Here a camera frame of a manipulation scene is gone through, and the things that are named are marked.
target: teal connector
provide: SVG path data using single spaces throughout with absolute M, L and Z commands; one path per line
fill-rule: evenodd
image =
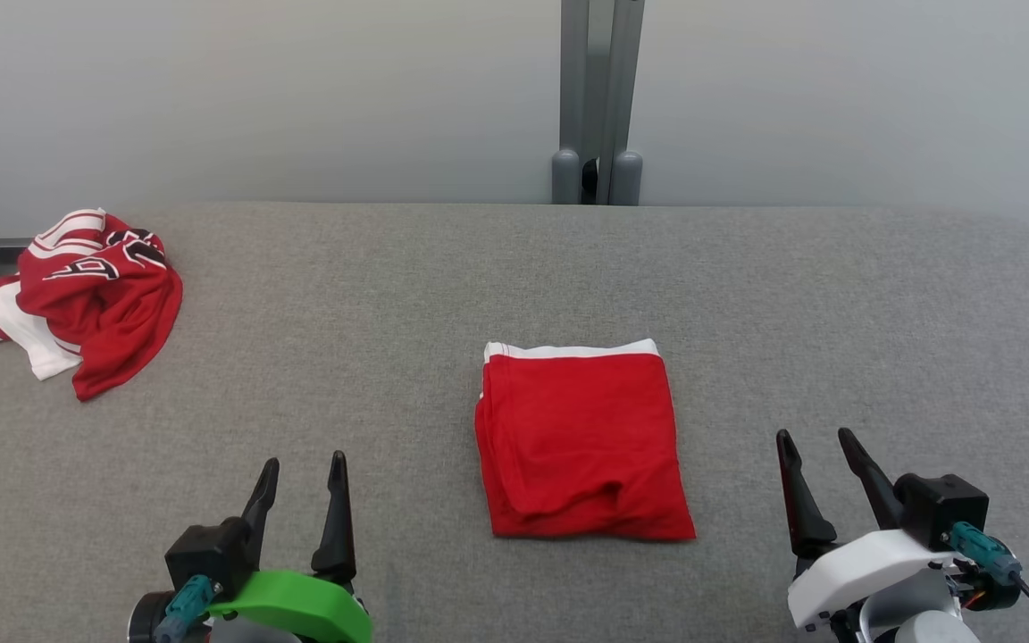
M 1022 563 L 998 542 L 992 540 L 971 523 L 959 522 L 951 527 L 948 545 L 984 567 L 1000 585 L 1014 585 L 1014 572 L 1022 573 Z
M 207 575 L 198 574 L 189 578 L 169 602 L 165 618 L 153 628 L 153 643 L 180 643 L 193 621 L 209 609 L 213 596 L 216 592 Z

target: white partition panel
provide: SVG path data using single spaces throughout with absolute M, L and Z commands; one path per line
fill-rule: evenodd
M 649 0 L 629 147 L 641 204 L 1029 220 L 1029 3 Z
M 0 0 L 0 238 L 133 201 L 548 203 L 559 15 Z

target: gray fabric surface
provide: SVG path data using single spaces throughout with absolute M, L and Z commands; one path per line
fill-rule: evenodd
M 791 640 L 773 435 L 842 538 L 875 529 L 843 463 L 954 471 L 1029 578 L 1029 227 L 852 209 L 339 207 L 122 212 L 185 281 L 171 341 L 94 402 L 0 347 L 0 642 L 121 640 L 185 526 L 281 458 L 262 564 L 308 569 L 348 453 L 376 639 Z M 699 538 L 491 536 L 472 430 L 482 354 L 666 358 Z M 1029 640 L 1029 606 L 971 615 Z M 831 640 L 822 633 L 806 640 Z

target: red cloth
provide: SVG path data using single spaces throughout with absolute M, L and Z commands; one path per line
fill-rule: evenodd
M 492 343 L 474 431 L 495 536 L 697 538 L 653 342 L 531 350 Z
M 0 342 L 13 335 L 24 345 L 40 379 L 80 357 L 73 384 L 82 402 L 153 359 L 182 297 L 159 238 L 99 209 L 72 212 L 34 238 L 17 274 L 1 278 L 0 288 L 10 285 L 16 295 L 0 301 Z

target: green plastic part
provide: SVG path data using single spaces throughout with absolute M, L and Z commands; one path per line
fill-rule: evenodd
M 319 643 L 371 640 L 371 618 L 348 591 L 298 572 L 254 572 L 236 599 L 212 603 L 208 611 L 215 618 L 237 612 L 261 626 L 308 636 Z

